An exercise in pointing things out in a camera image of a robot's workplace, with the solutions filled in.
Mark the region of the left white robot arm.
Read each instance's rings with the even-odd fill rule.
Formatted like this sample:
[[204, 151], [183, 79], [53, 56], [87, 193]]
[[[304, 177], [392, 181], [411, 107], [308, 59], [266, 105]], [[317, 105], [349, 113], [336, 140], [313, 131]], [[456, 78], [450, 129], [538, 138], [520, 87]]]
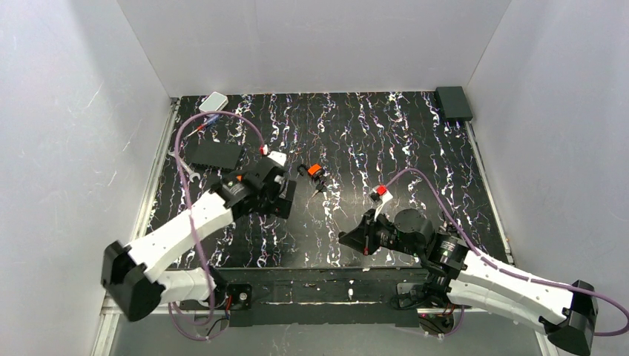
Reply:
[[289, 179], [285, 153], [272, 151], [238, 174], [215, 181], [189, 209], [150, 234], [104, 250], [101, 282], [131, 322], [157, 306], [184, 300], [209, 302], [225, 290], [219, 274], [203, 263], [193, 270], [170, 270], [184, 252], [211, 234], [250, 214], [290, 215], [296, 181]]

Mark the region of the orange black padlock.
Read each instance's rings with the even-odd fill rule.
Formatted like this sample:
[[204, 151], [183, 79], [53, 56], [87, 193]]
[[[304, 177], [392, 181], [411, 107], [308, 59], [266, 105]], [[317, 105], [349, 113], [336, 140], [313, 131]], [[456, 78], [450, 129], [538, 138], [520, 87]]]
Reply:
[[325, 174], [323, 168], [318, 164], [313, 164], [310, 166], [300, 164], [297, 167], [297, 172], [303, 177], [308, 176], [310, 179], [314, 180], [320, 179]]

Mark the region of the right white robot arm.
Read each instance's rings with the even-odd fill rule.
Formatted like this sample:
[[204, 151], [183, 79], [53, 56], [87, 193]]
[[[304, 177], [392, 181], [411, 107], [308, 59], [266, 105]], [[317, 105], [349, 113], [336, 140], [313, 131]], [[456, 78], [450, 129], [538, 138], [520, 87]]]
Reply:
[[582, 280], [554, 283], [475, 253], [452, 230], [435, 229], [411, 208], [394, 220], [370, 209], [356, 228], [340, 232], [338, 241], [364, 255], [387, 248], [417, 257], [429, 273], [420, 296], [510, 318], [573, 355], [592, 352], [598, 306], [592, 285]]

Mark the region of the black keys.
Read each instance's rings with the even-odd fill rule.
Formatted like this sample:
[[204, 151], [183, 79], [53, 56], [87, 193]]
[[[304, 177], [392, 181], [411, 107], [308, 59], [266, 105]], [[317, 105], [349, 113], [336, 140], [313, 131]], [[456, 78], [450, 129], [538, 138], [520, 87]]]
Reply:
[[326, 190], [326, 178], [317, 178], [315, 181], [315, 190], [311, 195], [311, 198], [314, 198], [319, 193], [323, 193]]

